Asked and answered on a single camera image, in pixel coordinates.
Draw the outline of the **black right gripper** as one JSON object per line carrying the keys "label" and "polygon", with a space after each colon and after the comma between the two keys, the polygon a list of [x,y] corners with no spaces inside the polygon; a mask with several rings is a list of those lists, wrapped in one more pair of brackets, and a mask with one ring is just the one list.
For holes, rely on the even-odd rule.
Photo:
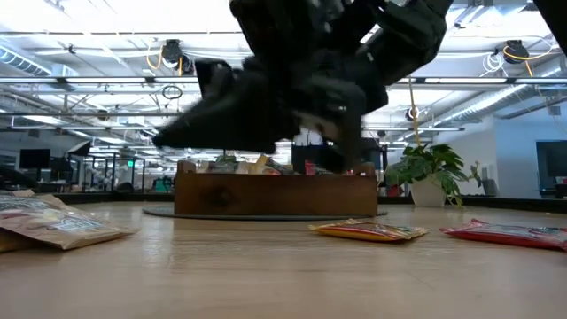
{"label": "black right gripper", "polygon": [[276,142],[316,129],[315,163],[343,172],[361,162],[361,117],[386,101],[377,70],[355,53],[367,31],[363,3],[231,0],[253,52],[241,67],[195,62],[201,99],[159,129],[158,148],[273,153]]}

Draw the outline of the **yellow tea packet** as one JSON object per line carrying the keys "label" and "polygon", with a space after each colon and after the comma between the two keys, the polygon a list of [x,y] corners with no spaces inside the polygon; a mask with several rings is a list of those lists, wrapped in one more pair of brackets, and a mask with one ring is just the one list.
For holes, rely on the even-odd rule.
{"label": "yellow tea packet", "polygon": [[348,219],[342,222],[310,225],[313,232],[329,236],[369,242],[402,242],[424,236],[428,230],[422,227],[392,226],[377,222]]}
{"label": "yellow tea packet", "polygon": [[249,168],[254,175],[295,175],[296,172],[283,164],[277,163],[265,154],[261,154],[257,161]]}

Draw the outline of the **wooden tea box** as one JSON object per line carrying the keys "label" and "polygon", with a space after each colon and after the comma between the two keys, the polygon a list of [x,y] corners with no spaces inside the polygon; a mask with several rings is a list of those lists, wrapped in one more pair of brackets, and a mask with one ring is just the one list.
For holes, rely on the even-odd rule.
{"label": "wooden tea box", "polygon": [[179,168],[176,214],[347,215],[378,212],[374,175],[202,174]]}

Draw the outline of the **black computer case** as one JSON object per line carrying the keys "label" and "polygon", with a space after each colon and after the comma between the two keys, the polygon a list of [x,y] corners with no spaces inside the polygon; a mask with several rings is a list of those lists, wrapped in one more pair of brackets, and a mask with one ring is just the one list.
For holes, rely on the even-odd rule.
{"label": "black computer case", "polygon": [[[373,164],[375,169],[384,169],[389,161],[387,151],[379,141],[364,137],[359,154],[361,164]],[[319,168],[332,173],[343,173],[347,169],[344,156],[335,146],[327,144],[309,144],[291,146],[291,164],[293,169],[301,174],[306,173],[306,163],[315,164]]]}

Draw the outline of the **grey round mat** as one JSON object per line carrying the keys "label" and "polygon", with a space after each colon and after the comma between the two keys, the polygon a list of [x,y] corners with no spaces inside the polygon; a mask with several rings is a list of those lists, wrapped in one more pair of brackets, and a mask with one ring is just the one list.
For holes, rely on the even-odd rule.
{"label": "grey round mat", "polygon": [[222,214],[176,214],[172,206],[147,206],[144,214],[195,220],[249,221],[249,222],[312,222],[337,221],[349,219],[347,215],[222,215]]}

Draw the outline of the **black desk monitor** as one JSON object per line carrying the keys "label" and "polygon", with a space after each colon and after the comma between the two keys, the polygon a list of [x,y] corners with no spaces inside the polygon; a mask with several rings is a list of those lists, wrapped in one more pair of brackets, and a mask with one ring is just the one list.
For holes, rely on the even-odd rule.
{"label": "black desk monitor", "polygon": [[19,167],[22,169],[49,168],[50,149],[21,149]]}

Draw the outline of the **green plant in white pot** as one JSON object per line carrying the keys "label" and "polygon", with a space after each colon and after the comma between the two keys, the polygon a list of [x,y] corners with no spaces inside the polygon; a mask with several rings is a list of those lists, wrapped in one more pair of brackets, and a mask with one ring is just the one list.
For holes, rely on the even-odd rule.
{"label": "green plant in white pot", "polygon": [[482,186],[477,161],[469,173],[463,168],[463,159],[448,144],[424,144],[407,146],[400,161],[389,165],[384,176],[391,186],[407,184],[415,206],[443,207],[448,201],[461,207],[459,183],[475,181],[477,187]]}

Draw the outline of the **black aluminium table frame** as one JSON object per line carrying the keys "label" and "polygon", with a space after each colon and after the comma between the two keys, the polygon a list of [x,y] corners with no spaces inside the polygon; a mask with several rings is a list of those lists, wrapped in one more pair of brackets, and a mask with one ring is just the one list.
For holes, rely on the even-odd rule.
{"label": "black aluminium table frame", "polygon": [[[122,193],[122,192],[79,192],[56,193],[56,198],[65,204],[92,204],[102,202],[173,202],[174,195],[166,193]],[[466,207],[476,206],[495,209],[521,210],[551,214],[567,214],[567,199],[489,198],[465,196]]]}

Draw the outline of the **dark wall screen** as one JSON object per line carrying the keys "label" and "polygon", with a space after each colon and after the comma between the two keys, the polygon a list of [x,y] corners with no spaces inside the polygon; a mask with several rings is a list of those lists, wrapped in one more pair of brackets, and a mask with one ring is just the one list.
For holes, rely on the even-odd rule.
{"label": "dark wall screen", "polygon": [[567,177],[567,141],[536,143],[539,170],[545,177]]}

